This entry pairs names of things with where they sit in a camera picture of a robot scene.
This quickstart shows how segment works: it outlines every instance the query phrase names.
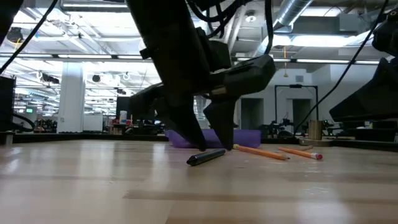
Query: marker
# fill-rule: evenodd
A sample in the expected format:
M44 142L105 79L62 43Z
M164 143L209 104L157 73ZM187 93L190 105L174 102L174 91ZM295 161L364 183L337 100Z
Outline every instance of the marker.
M290 159L289 157L287 157L287 156L285 156L283 154L280 154L280 153L275 153L275 152L255 149L255 148L251 148L251 147L240 146L238 144L234 145L234 149L237 149L237 150L240 150L240 151L243 151L243 152L257 154L257 155L260 155L260 156L266 156L266 157L270 157L270 158L274 158L274 159L280 159L280 160Z
M292 153L292 154L296 154L299 156L304 156L307 158L312 158L312 159L316 159L316 160L321 160L323 159L323 156L321 154L318 153L311 153L311 152L303 152L303 151L299 151L299 150L295 150L295 149L291 149L291 148L287 148L287 147L279 147L278 148L281 151L284 152L288 152L288 153Z
M204 162L210 161L212 159L215 159L219 156L224 155L226 152L225 149L216 149L211 152L204 152L201 154L193 155L187 160L187 164L191 166L197 166L199 164L202 164Z

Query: black cable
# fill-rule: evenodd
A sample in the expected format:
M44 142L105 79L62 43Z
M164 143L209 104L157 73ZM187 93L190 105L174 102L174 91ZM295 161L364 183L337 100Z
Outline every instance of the black cable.
M253 0L235 0L232 4L230 4L222 13L221 15L217 15L215 17L207 17L204 16L195 3L192 0L187 0L188 5L190 6L192 12L201 20L205 22L219 22L220 19L224 19L225 17L230 16L231 14L235 14L235 12L239 9L239 7L245 5L248 2Z
M272 1L271 0L265 0L265 13L266 13L266 24L267 24L267 33L268 33L268 44L266 51L264 52L265 54L269 54L272 48L272 43L274 41L274 25L272 23Z
M11 64L11 62L18 56L19 53L23 51L23 49L26 47L26 45L29 43L29 41L36 35L36 32L39 31L40 26L43 25L45 20L47 19L47 16L50 14L52 9L55 7L57 4L58 0L53 0L51 3L49 9L45 12L41 20L37 23L37 25L33 28L32 32L29 34L29 36L26 38L26 40L21 44L21 46L13 53L13 55L7 60L7 62L0 68L0 74L2 74L8 65Z
M355 59L356 57L359 55L359 53L361 52L361 50L363 49L363 47L366 45L366 42L369 40L369 38L371 37L373 31L375 30L375 28L377 27L378 21L380 21L381 16L384 13L384 10L386 9L386 6L388 5L389 0L385 0L383 6L380 9L380 13L377 16L376 21L374 22L372 28L369 31L369 34L366 36L366 38L364 39L364 41L362 42L361 46L359 47L359 49L356 51L356 53L354 54L354 57L351 59L351 61L349 62L349 64L347 65L346 69L344 70L343 74L340 76L340 78L338 79L336 85L334 85L334 87L325 95L321 98L321 100L318 101L318 103L315 104L314 107L311 108L310 112L308 112L308 114L305 116L305 118L300 122L300 124L297 125L297 127L294 129L294 133L293 136L296 135L298 128L307 120L307 118L311 115L312 111L315 110L315 108L317 106L319 106L319 104L325 100L331 93L333 93L333 91L338 87L338 85L340 84L340 82L342 81L342 79L344 78L344 76L347 74L349 68L352 66L352 64L355 63Z
M227 18L226 18L226 20L224 21L224 24L227 24L227 23L229 23L229 21L232 19L232 17L234 17L235 16L235 13L234 14L232 14L232 15L228 15L227 16ZM209 35L207 35L207 38L212 38L212 37L215 37L219 32L221 32L221 30L223 30L224 29L224 27L223 26L219 26L219 27L217 27L217 29L216 30L214 30L214 32L212 32L211 34L209 34Z
M7 112L5 112L5 111L0 111L0 113L2 113L2 114L9 114L9 113L7 113ZM12 114L14 117L16 117L16 118L19 118L19 119L21 119L21 120L23 120L23 121L26 121L32 128L25 128L25 127L23 127L23 126L21 126L21 125L19 125L19 124L16 124L16 123L14 123L14 122L12 122L12 121L5 121L5 120L3 120L3 119L1 119L0 121L3 123L3 122L7 122L8 124L10 124L11 126L12 126L12 129L13 130L20 130L20 131L22 131L22 132L32 132L32 131L34 131L34 129L35 129L35 124L31 121L31 120L29 120L29 119L27 119L27 118L25 118L25 117L23 117L23 116L21 116L21 115L19 115L19 114L16 114L16 113L13 113Z
M220 1L219 0L215 0L217 1L216 3L216 10L217 10L217 14L221 15L223 13L223 11L221 10L221 5L220 5ZM225 23L224 23L224 19L220 19L220 26L222 27L221 29L221 34L220 34L220 38L224 37L224 28L225 28Z

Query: pillar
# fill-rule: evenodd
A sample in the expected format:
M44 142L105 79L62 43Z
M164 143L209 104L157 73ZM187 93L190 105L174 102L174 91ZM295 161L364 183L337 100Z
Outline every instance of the pillar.
M64 62L58 111L58 133L83 131L85 91L86 76L83 72L83 64Z

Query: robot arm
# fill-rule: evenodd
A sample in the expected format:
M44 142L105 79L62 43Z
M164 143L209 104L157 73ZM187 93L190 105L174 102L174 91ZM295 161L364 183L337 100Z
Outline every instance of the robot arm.
M398 56L398 8L374 31L375 49ZM398 118L398 59L380 59L373 78L330 110L334 121Z
M207 2L213 1L195 1L202 10L212 6ZM235 102L241 95L265 89L275 73L273 59L263 55L232 67L228 46L208 40L201 28L194 27L185 0L126 0L126 4L147 47L141 55L152 58L162 80L131 96L131 114L155 109L157 119L204 151L193 96L208 94L211 104L204 114L224 147L232 149Z

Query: wooden surface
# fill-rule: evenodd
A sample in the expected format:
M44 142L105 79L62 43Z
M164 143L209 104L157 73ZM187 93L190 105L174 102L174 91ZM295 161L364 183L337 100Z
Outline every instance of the wooden surface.
M263 146L277 151L277 145ZM190 167L163 142L0 148L0 220L31 223L398 223L398 154L317 148L323 161L240 151Z

